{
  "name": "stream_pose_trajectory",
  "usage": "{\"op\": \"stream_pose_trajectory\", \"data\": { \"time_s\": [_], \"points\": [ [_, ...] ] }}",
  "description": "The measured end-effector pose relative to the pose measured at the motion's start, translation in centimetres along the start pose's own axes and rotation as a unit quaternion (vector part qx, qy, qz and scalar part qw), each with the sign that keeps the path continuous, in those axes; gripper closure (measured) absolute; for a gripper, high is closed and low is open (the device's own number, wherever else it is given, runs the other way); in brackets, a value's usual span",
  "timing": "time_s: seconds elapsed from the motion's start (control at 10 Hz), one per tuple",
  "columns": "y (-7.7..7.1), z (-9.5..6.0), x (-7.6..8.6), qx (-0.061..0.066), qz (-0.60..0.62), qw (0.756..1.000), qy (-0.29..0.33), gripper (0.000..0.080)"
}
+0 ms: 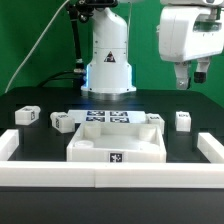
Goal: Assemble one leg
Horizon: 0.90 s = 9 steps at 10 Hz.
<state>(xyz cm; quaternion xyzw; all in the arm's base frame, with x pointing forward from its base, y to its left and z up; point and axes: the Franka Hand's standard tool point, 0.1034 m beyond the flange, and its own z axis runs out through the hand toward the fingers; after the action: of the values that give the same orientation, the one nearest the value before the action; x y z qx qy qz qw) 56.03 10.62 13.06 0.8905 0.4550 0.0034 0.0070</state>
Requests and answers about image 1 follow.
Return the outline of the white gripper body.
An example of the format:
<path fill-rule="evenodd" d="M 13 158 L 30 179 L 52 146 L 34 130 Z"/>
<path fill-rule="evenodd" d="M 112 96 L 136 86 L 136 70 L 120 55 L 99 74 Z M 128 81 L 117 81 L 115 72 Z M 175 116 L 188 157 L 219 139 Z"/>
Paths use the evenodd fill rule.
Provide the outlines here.
<path fill-rule="evenodd" d="M 164 7 L 159 26 L 161 59 L 185 62 L 220 54 L 224 46 L 224 26 L 217 15 L 217 8 Z"/>

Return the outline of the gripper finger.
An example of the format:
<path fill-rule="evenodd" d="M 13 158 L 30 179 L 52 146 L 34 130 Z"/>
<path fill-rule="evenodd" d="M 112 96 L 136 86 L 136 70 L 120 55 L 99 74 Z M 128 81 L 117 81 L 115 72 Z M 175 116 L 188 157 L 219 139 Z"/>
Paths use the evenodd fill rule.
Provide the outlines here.
<path fill-rule="evenodd" d="M 190 63 L 177 62 L 174 64 L 174 71 L 176 75 L 176 88 L 179 90 L 187 90 L 190 84 Z"/>
<path fill-rule="evenodd" d="M 204 83 L 207 79 L 207 72 L 211 63 L 210 57 L 199 58 L 197 60 L 196 71 L 194 72 L 194 82 Z"/>

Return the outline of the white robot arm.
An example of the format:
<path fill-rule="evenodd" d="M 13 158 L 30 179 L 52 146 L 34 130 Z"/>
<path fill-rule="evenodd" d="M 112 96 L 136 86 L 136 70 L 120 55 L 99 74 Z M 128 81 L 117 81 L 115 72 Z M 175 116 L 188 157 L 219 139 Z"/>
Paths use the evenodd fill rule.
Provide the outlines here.
<path fill-rule="evenodd" d="M 93 56 L 81 91 L 88 97 L 117 100 L 133 94 L 128 63 L 128 26 L 111 9 L 137 0 L 79 0 L 80 18 L 93 20 Z M 224 49 L 224 0 L 160 0 L 157 26 L 159 55 L 172 62 L 176 87 L 206 80 L 211 57 Z"/>

